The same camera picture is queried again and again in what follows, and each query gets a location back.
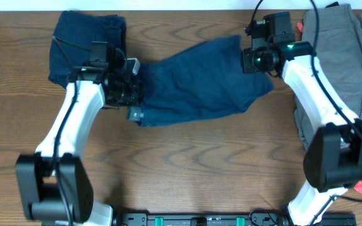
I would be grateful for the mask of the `dark blue shorts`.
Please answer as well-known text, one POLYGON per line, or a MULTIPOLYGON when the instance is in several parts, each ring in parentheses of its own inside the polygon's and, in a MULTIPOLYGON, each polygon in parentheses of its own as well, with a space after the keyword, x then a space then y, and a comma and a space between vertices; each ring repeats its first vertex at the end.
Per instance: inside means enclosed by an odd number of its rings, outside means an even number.
POLYGON ((142 127, 169 126, 244 113, 271 92, 263 73, 245 74, 241 37, 216 38, 159 62, 141 65, 143 100, 127 118, 142 127))

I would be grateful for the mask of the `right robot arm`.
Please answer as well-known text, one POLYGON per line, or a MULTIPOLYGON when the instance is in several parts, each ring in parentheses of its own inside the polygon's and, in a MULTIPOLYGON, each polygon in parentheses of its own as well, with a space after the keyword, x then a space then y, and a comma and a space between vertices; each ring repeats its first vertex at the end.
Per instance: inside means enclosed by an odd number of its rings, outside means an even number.
POLYGON ((326 78, 316 43, 295 39, 288 12, 252 20, 245 33, 251 38, 251 47, 241 53, 243 72, 264 72, 282 79, 314 130, 303 162, 306 181, 274 224, 346 225, 346 219, 324 218, 324 213, 362 181, 362 119, 326 78))

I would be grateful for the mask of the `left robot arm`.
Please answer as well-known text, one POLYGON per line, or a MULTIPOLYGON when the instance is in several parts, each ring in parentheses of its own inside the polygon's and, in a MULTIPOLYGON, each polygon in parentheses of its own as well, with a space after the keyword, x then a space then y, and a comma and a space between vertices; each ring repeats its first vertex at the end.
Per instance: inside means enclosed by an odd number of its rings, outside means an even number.
POLYGON ((53 42, 70 72, 50 131, 34 154, 20 154, 15 164, 24 215, 43 225, 120 225, 114 207, 95 200, 82 157, 101 109, 140 105, 140 61, 107 42, 93 41, 89 59, 76 65, 64 41, 54 37, 53 42))

